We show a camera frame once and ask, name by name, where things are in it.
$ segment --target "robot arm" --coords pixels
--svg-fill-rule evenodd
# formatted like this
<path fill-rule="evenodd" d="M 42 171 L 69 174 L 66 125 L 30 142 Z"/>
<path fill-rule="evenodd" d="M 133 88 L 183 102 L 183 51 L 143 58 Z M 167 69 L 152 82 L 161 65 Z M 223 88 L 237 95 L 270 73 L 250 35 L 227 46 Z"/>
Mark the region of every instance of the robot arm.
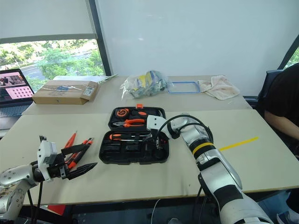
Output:
<path fill-rule="evenodd" d="M 90 145 L 81 144 L 65 148 L 58 154 L 56 144 L 40 136 L 41 144 L 37 151 L 37 161 L 28 165 L 5 170 L 0 174 L 0 223 L 14 223 L 22 208 L 27 191 L 38 183 L 50 182 L 54 177 L 76 178 L 97 163 L 90 163 L 78 167 L 74 171 L 68 169 L 64 158 L 67 154 L 87 150 Z"/>
<path fill-rule="evenodd" d="M 183 137 L 200 170 L 200 185 L 218 204 L 222 224 L 273 223 L 262 208 L 242 192 L 239 175 L 213 145 L 212 133 L 200 120 L 188 114 L 168 121 L 149 115 L 147 129 L 160 130 L 168 138 Z"/>

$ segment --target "yellow ring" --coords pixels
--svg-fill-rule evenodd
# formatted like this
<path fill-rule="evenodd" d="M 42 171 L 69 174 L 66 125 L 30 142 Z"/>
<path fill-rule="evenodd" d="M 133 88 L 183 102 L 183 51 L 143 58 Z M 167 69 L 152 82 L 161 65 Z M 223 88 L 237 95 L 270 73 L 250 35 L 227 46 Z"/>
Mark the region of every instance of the yellow ring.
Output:
<path fill-rule="evenodd" d="M 200 148 L 202 148 L 204 146 L 213 146 L 213 143 L 211 143 L 211 142 L 205 142 L 205 143 L 200 144 L 195 149 L 193 149 L 192 154 L 194 155 Z"/>

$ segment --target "window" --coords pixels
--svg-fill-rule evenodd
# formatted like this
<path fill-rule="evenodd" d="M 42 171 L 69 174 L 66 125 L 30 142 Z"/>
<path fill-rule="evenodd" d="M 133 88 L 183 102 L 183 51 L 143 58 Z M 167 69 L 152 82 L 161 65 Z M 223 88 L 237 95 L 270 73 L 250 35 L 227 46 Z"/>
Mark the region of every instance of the window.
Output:
<path fill-rule="evenodd" d="M 295 50 L 294 54 L 288 61 L 288 63 L 285 65 L 285 69 L 292 66 L 293 64 L 299 63 L 299 47 Z"/>
<path fill-rule="evenodd" d="M 55 76 L 103 76 L 95 39 L 0 44 L 0 70 L 20 68 L 37 91 Z"/>

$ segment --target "table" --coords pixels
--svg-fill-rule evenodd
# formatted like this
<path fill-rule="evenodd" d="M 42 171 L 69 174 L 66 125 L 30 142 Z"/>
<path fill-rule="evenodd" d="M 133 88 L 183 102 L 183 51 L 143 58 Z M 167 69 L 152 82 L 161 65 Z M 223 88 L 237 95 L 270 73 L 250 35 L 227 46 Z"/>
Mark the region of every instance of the table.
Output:
<path fill-rule="evenodd" d="M 199 94 L 169 94 L 159 93 L 152 97 L 121 100 L 120 85 L 127 77 L 115 77 L 104 82 L 93 102 L 84 105 L 37 105 L 33 103 L 23 114 L 72 114 L 72 113 L 110 113 L 119 106 L 162 107 L 167 112 L 251 109 L 251 106 L 241 95 L 227 100 L 218 100 L 205 93 Z M 173 76 L 171 81 L 210 80 L 211 76 Z"/>
<path fill-rule="evenodd" d="M 255 110 L 219 110 L 188 112 L 210 126 L 214 144 L 222 148 L 243 140 L 258 140 L 223 151 L 239 174 L 245 192 L 260 192 L 299 187 L 299 163 L 281 139 Z M 170 118 L 180 112 L 167 112 Z M 195 196 L 199 173 L 194 157 L 182 138 L 170 140 L 170 156 L 162 164 L 104 164 L 99 160 L 99 146 L 109 113 L 23 115 L 0 141 L 0 170 L 36 160 L 45 135 L 62 148 L 74 131 L 74 144 L 95 137 L 79 165 L 98 164 L 87 174 L 71 181 L 56 178 L 45 183 L 42 204 L 78 204 L 136 199 Z M 31 190 L 37 202 L 38 187 Z"/>

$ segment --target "white towel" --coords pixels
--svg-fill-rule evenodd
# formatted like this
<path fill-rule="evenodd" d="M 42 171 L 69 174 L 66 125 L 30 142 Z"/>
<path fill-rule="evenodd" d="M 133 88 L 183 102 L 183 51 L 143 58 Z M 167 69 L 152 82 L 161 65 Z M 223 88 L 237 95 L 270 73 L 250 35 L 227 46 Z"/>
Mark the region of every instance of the white towel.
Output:
<path fill-rule="evenodd" d="M 229 99 L 240 94 L 240 90 L 232 85 L 225 76 L 213 76 L 211 81 L 198 80 L 200 92 L 217 99 Z"/>

